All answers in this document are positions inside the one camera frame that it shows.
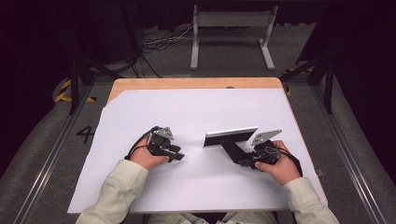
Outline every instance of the person's right hand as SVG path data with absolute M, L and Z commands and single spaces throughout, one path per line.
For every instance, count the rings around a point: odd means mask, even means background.
M 283 148 L 288 151 L 282 141 L 274 141 L 274 144 L 276 147 Z M 271 175 L 273 179 L 281 186 L 284 186 L 293 179 L 301 177 L 294 162 L 283 154 L 281 154 L 279 160 L 275 165 L 260 161 L 256 161 L 254 165 L 257 169 Z

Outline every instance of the black curtain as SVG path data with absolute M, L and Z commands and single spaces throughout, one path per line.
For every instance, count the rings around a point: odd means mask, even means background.
M 391 2 L 366 1 L 352 15 L 350 36 L 335 57 L 335 74 L 367 140 L 396 184 L 393 9 Z
M 141 12 L 142 21 L 145 28 L 152 28 L 158 25 L 161 30 L 173 31 L 176 26 L 192 23 L 193 6 L 137 6 Z M 219 7 L 202 6 L 205 11 L 257 11 L 271 10 L 267 6 L 245 6 L 245 7 Z M 279 7 L 276 15 L 276 24 L 284 25 L 290 23 L 298 25 L 300 23 L 311 24 L 318 21 L 322 13 L 322 6 L 292 6 Z
M 68 61 L 29 0 L 0 6 L 0 175 L 30 131 L 54 107 L 52 92 Z

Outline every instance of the hand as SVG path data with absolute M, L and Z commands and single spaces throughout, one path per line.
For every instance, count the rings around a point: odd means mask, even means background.
M 130 161 L 134 161 L 150 171 L 154 166 L 169 161 L 169 157 L 151 155 L 147 148 L 148 139 L 149 136 L 146 135 L 146 137 L 136 145 L 136 150 L 132 153 Z
M 274 141 L 274 144 L 276 147 L 283 148 L 288 151 L 282 141 Z M 283 154 L 281 154 L 279 160 L 275 165 L 267 164 L 260 161 L 256 161 L 254 165 L 257 169 L 271 175 L 272 178 L 281 186 L 284 186 L 293 179 L 301 177 L 294 162 Z

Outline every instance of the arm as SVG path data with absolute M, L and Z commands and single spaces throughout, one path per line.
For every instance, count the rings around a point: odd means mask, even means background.
M 274 144 L 288 150 L 281 141 L 274 141 Z M 256 162 L 255 165 L 283 186 L 289 196 L 289 208 L 298 223 L 338 223 L 332 211 L 320 202 L 309 179 L 300 176 L 288 157 L 282 155 L 275 165 L 263 162 Z
M 140 196 L 149 170 L 169 160 L 152 156 L 144 147 L 147 140 L 136 146 L 130 161 L 117 163 L 102 185 L 98 201 L 81 213 L 77 223 L 121 223 L 125 219 L 131 202 Z

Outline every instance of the white tabletop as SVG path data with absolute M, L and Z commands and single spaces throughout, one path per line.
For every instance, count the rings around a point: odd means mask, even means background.
M 288 209 L 271 176 L 233 163 L 222 147 L 203 148 L 205 133 L 251 126 L 283 131 L 272 140 L 284 141 L 327 204 L 283 89 L 140 90 L 124 91 L 104 108 L 68 213 L 96 202 L 107 174 L 153 126 L 170 127 L 186 156 L 150 172 L 132 212 Z M 253 137 L 240 145 L 246 152 Z

